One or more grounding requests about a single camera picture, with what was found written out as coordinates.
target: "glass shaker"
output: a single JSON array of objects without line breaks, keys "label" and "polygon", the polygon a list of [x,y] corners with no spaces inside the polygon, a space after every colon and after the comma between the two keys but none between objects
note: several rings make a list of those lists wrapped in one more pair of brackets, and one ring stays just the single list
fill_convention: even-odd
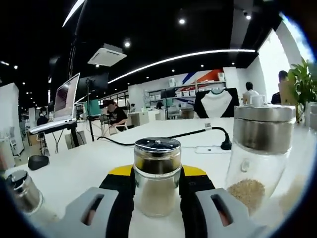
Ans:
[{"label": "glass shaker", "polygon": [[149,137],[135,142],[136,208],[150,217],[168,215],[174,208],[181,171],[180,142]]},{"label": "glass shaker", "polygon": [[36,228],[59,220],[56,213],[45,204],[41,192],[25,170],[17,170],[10,174],[6,183],[18,209]]},{"label": "glass shaker", "polygon": [[236,107],[226,189],[252,215],[274,192],[291,150],[293,106]]}]

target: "white cup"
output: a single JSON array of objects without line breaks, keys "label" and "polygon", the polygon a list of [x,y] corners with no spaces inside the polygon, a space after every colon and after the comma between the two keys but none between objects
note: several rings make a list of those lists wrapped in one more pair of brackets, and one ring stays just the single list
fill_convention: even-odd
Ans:
[{"label": "white cup", "polygon": [[265,95],[254,95],[250,97],[250,105],[254,107],[261,107],[266,103]]}]

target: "man sitting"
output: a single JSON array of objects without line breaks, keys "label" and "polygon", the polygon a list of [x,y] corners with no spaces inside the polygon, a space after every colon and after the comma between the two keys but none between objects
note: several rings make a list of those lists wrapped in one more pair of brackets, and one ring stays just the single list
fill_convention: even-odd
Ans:
[{"label": "man sitting", "polygon": [[[127,115],[123,111],[121,107],[117,105],[113,100],[106,101],[105,106],[107,107],[108,113],[109,113],[109,120],[110,125],[112,127],[115,127],[116,125],[123,125],[128,120]],[[125,127],[119,126],[117,127],[119,131],[124,131]]]}]

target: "air conditioner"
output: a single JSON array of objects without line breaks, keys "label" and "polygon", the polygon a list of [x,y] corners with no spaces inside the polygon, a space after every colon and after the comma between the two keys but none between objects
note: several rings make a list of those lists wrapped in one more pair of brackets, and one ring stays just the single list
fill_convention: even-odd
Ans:
[{"label": "air conditioner", "polygon": [[218,73],[218,79],[219,81],[224,81],[224,73]]},{"label": "air conditioner", "polygon": [[102,47],[97,50],[97,52],[91,57],[88,63],[111,67],[125,57],[127,57],[127,55],[123,53]]}]

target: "silver lid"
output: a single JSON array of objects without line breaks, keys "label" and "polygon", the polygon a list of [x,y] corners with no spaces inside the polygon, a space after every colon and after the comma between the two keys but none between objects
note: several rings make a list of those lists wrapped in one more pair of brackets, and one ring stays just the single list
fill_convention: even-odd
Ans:
[{"label": "silver lid", "polygon": [[180,142],[164,137],[148,137],[135,142],[134,166],[154,175],[163,175],[181,167]]},{"label": "silver lid", "polygon": [[6,179],[17,206],[26,213],[33,212],[41,203],[40,191],[25,170],[13,172]]},{"label": "silver lid", "polygon": [[253,153],[284,154],[292,146],[294,123],[292,106],[236,107],[233,141]]},{"label": "silver lid", "polygon": [[267,105],[262,107],[235,107],[234,118],[255,121],[283,122],[296,116],[294,106]]}]

